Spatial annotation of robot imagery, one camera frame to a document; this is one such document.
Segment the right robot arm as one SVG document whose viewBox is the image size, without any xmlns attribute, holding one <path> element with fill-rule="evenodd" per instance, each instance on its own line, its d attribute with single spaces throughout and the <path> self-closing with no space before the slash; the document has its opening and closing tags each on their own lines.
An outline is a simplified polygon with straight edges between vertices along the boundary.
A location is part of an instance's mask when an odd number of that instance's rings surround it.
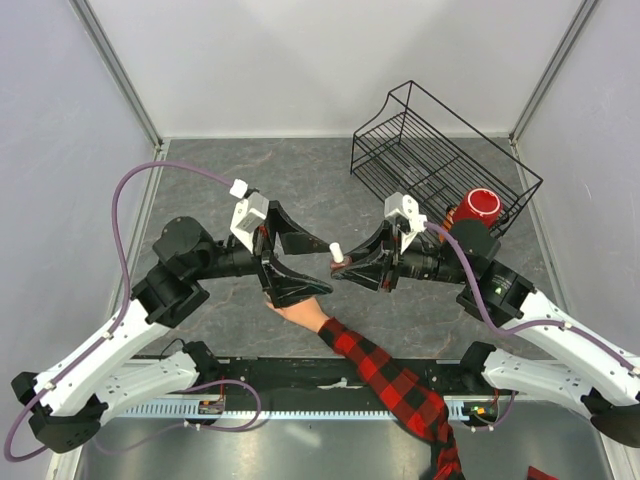
<svg viewBox="0 0 640 480">
<path fill-rule="evenodd" d="M 391 291 L 401 278 L 462 285 L 456 301 L 468 315 L 498 336 L 532 343 L 556 361 L 547 365 L 475 342 L 457 371 L 465 391 L 477 394 L 492 386 L 533 395 L 585 417 L 622 445 L 638 447 L 638 356 L 574 319 L 496 260 L 500 243 L 481 221 L 439 228 L 442 243 L 423 243 L 420 233 L 433 227 L 424 216 L 415 225 L 385 220 L 348 253 L 332 243 L 331 275 L 373 291 Z"/>
</svg>

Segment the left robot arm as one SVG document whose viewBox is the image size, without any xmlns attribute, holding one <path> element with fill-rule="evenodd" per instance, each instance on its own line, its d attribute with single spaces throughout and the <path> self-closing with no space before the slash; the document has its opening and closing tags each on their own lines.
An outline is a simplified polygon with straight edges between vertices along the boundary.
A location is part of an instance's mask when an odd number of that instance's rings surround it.
<svg viewBox="0 0 640 480">
<path fill-rule="evenodd" d="M 202 341 L 122 375 L 141 349 L 165 336 L 209 298 L 201 281 L 255 276 L 271 303 L 289 307 L 331 293 L 329 284 L 283 265 L 287 255 L 326 253 L 327 242 L 294 222 L 277 201 L 237 203 L 233 230 L 216 240 L 194 218 L 171 220 L 153 245 L 158 261 L 120 310 L 73 353 L 41 373 L 22 372 L 11 382 L 29 427 L 44 448 L 67 453 L 94 437 L 127 409 L 174 392 L 208 393 L 222 367 Z"/>
</svg>

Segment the red plaid sleeve forearm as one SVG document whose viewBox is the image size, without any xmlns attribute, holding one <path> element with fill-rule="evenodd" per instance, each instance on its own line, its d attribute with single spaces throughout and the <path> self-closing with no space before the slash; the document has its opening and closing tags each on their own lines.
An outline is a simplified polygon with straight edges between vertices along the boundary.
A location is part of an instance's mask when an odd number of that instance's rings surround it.
<svg viewBox="0 0 640 480">
<path fill-rule="evenodd" d="M 406 429 L 430 446 L 428 479 L 462 479 L 459 451 L 441 395 L 420 383 L 384 349 L 335 318 L 319 330 L 332 350 L 355 365 L 358 376 Z"/>
</svg>

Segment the glitter red nail polish bottle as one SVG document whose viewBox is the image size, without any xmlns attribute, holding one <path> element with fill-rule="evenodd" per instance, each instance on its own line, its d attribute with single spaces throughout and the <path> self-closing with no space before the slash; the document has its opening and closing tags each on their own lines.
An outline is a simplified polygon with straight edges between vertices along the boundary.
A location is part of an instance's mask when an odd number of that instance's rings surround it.
<svg viewBox="0 0 640 480">
<path fill-rule="evenodd" d="M 335 272 L 342 271 L 342 270 L 348 268 L 351 264 L 352 264 L 352 260 L 351 260 L 350 257 L 345 257 L 341 262 L 337 262 L 337 261 L 332 260 L 330 262 L 331 274 L 334 274 Z"/>
</svg>

